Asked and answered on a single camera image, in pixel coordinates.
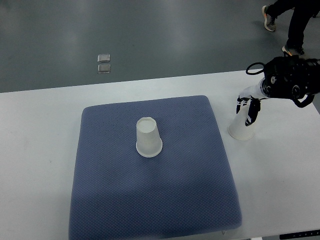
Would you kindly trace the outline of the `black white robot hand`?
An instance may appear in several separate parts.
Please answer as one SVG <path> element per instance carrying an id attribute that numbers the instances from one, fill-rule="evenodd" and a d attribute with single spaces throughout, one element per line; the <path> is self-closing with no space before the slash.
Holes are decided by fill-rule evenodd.
<path id="1" fill-rule="evenodd" d="M 237 97 L 236 114 L 244 107 L 248 107 L 245 126 L 251 126 L 258 117 L 261 110 L 261 100 L 267 99 L 267 96 L 259 84 L 252 85 L 241 91 Z"/>

